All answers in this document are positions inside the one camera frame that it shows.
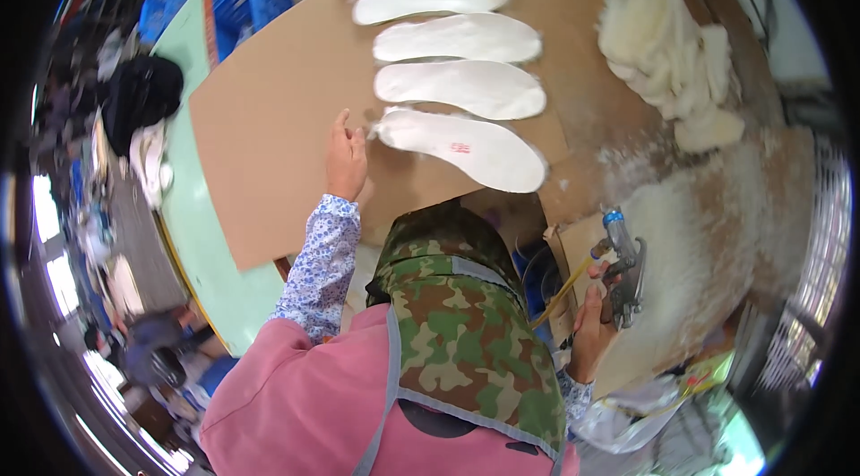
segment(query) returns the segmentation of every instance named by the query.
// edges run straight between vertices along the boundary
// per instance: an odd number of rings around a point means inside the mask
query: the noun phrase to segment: window
[[[54,290],[54,298],[57,299],[59,311],[67,316],[77,308],[80,300],[77,298],[75,277],[71,275],[69,266],[69,254],[63,253],[61,257],[48,262],[48,277]]]
[[[51,179],[47,176],[33,178],[33,204],[36,208],[36,225],[39,239],[44,243],[59,234],[57,204],[51,197]]]

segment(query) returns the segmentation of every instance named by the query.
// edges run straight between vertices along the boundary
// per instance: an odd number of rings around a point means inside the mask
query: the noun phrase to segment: hand
[[[591,278],[599,278],[603,277],[608,268],[609,262],[605,261],[600,266],[589,266],[586,272]],[[585,302],[576,311],[574,344],[568,364],[568,375],[577,383],[587,384],[594,381],[600,360],[618,336],[614,322],[601,323],[603,306],[600,289],[596,284],[588,286]]]
[[[331,127],[326,155],[326,192],[355,202],[367,178],[367,157],[365,155],[365,132],[363,129],[349,130],[346,127],[349,109],[338,114]]]

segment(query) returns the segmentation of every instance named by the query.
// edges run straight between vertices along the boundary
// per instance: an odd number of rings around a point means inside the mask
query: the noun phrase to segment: pink shirt
[[[321,345],[292,320],[267,321],[206,410],[200,437],[218,475],[352,473],[383,416],[389,306],[358,313],[349,332]],[[432,437],[395,403],[371,474],[550,474],[546,454],[510,442],[480,427]],[[563,474],[578,472],[568,443]]]

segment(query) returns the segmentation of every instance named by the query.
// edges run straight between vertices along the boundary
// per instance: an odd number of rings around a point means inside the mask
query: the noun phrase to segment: plastic bag
[[[678,378],[664,375],[595,401],[582,418],[571,422],[570,428],[595,448],[624,454],[656,437],[681,402]]]

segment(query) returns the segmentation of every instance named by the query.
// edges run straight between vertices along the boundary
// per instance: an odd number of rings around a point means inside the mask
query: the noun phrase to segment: white fluff
[[[665,119],[675,139],[703,152],[736,142],[744,122],[724,109],[731,47],[720,25],[699,27],[684,0],[606,0],[598,47],[619,79]]]

